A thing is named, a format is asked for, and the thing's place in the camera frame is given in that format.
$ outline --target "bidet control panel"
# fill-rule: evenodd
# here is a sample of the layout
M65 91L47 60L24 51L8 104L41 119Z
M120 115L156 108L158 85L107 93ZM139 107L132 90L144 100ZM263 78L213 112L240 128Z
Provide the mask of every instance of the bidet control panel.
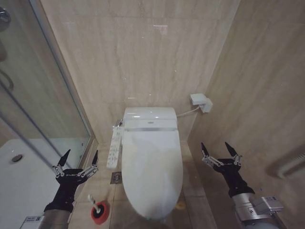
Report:
M119 153L122 144L123 127L116 126L113 129L111 145L109 149L107 168L116 168L118 165Z

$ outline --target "white electrical box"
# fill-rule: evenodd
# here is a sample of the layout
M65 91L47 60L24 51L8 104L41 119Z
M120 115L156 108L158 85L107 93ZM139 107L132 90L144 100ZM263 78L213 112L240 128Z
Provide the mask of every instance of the white electrical box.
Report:
M199 105L203 113L209 113L213 106L212 101L202 93L191 94L191 101L193 105Z
M200 104L204 104L206 101L207 97L202 94L191 94L191 101L193 105L200 105Z

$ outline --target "white toilet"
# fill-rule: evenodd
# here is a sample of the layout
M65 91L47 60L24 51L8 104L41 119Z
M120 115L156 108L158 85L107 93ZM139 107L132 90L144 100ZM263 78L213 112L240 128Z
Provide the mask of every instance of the white toilet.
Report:
M175 110L128 107L123 126L122 180L127 198L143 217L162 219L175 207L183 181Z

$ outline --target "toilet lid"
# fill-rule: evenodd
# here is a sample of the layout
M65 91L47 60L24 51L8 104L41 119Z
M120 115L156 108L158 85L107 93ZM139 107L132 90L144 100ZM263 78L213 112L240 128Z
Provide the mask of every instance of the toilet lid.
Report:
M177 203L183 180L178 131L125 131L122 180L133 208L161 219Z

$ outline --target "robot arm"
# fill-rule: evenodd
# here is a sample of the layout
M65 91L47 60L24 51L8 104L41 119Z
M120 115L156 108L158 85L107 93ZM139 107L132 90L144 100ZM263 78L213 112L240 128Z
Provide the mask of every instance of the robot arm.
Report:
M98 171L98 151L92 161L92 165L85 170L80 168L65 169L65 165L70 150L62 156L53 171L59 188L54 200L49 203L43 216L26 217L20 229L67 229L68 219L73 211L74 195L78 185L86 182Z
M266 228L265 226L268 223L261 221L263 219L277 219L277 212L281 211L284 207L275 197L255 198L255 192L248 186L238 172L241 168L242 156L238 155L235 149L227 142L225 145L232 158L216 159L209 155L204 144L201 143L202 161L223 175L229 187L228 194L235 204L236 214L246 228L249 228L248 226L254 229Z

